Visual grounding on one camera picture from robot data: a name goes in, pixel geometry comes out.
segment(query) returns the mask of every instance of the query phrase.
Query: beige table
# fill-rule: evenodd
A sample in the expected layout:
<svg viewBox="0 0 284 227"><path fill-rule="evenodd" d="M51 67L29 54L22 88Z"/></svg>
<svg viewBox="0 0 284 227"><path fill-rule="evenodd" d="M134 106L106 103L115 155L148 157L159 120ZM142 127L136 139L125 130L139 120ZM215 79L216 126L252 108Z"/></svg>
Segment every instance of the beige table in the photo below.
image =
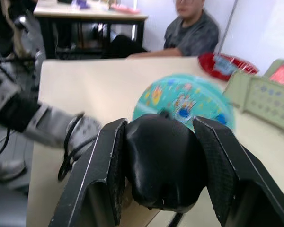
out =
<svg viewBox="0 0 284 227"><path fill-rule="evenodd" d="M43 64L40 101L69 113L85 111L103 124L126 117L144 89L153 81L176 72L208 78L224 88L225 83L206 75L195 58L136 59L114 61L46 61ZM236 136L266 166L284 193L284 132L249 114L235 111ZM47 226L65 182L57 183L63 152L35 144L28 227ZM132 202L122 214L123 227L144 227L157 214ZM160 213L152 227L163 227L170 217ZM206 189L183 223L215 227L217 221Z"/></svg>
<svg viewBox="0 0 284 227"><path fill-rule="evenodd" d="M143 42L144 22L148 16L143 14L126 14L108 10L108 5L98 1L87 0L90 9L76 9L70 4L59 3L57 0L39 0L34 16L39 19L44 40L46 57L55 58L53 23L103 23L107 24L107 42L110 42L112 24L136 25L136 41Z"/></svg>

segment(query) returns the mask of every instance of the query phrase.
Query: red plate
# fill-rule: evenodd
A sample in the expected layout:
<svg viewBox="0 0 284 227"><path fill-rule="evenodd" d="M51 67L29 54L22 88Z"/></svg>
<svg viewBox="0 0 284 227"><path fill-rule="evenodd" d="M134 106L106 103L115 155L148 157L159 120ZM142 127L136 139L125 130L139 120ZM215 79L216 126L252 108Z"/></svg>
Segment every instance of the red plate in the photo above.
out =
<svg viewBox="0 0 284 227"><path fill-rule="evenodd" d="M222 53L221 54L205 53L205 54L200 55L198 59L199 59L199 63L201 67L203 68L205 72L207 72L213 77L219 78L224 81L228 81L231 78L231 75L225 75L213 69L215 65L215 61L213 60L213 57L215 55L223 56L224 58L230 60L231 63L236 65L240 70L244 70L245 72L248 72L250 74L256 74L259 72L259 70L254 65L252 65L250 62L239 59L234 56L230 56L230 55L226 55Z"/></svg>

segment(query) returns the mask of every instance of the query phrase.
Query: blue globe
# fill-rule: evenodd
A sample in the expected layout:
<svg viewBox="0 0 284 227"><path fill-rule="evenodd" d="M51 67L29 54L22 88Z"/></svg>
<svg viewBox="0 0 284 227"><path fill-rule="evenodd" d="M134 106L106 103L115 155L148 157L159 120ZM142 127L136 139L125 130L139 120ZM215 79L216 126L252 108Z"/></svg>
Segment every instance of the blue globe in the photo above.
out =
<svg viewBox="0 0 284 227"><path fill-rule="evenodd" d="M222 91L205 79L190 74L174 74L151 84L139 99L133 120L163 109L191 130L194 130L195 116L234 128L232 106Z"/></svg>

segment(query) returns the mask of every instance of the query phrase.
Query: gray robot arm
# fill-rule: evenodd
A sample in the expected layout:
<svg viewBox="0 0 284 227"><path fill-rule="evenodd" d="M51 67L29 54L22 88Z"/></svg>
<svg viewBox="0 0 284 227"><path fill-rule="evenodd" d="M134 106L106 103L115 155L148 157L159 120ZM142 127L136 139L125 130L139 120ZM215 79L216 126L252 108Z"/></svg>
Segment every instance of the gray robot arm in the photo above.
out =
<svg viewBox="0 0 284 227"><path fill-rule="evenodd" d="M95 119L83 114L78 118L53 106L36 102L6 78L0 78L0 125L54 148L65 148L67 139L69 149L79 147L95 137L100 130L100 124ZM86 143L81 147L77 157L90 145Z"/></svg>

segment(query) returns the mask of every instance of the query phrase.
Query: table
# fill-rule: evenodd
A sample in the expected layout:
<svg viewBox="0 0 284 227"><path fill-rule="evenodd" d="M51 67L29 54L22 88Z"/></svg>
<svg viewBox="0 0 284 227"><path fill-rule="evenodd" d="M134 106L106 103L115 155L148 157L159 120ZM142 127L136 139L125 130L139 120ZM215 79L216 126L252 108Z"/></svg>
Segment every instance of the table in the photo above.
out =
<svg viewBox="0 0 284 227"><path fill-rule="evenodd" d="M103 3L88 0L90 9L74 9L70 4L60 3L53 0L51 4L44 4L40 0L34 10L34 16L39 19L42 36L44 40L47 59L55 59L55 42L53 35L53 23L103 23L107 24L107 42L110 42L112 24L136 25L136 41L143 42L144 22L146 15L129 15L125 13L108 10Z"/></svg>
<svg viewBox="0 0 284 227"><path fill-rule="evenodd" d="M131 119L134 106L145 88L176 72L202 76L222 89L226 86L204 73L196 58L45 61L39 99L72 114L85 111L106 124L122 117ZM284 131L247 113L234 112L237 138L263 162L284 193ZM57 183L62 160L61 150L35 144L28 196L28 227L44 227L51 220L66 183ZM148 210L132 202L122 213L121 226L145 227L157 213L157 210ZM170 217L170 213L160 213L160 219L155 218L156 224L150 226L164 226L162 223L166 222L167 216ZM221 226L206 189L183 223L186 221L186 226Z"/></svg>

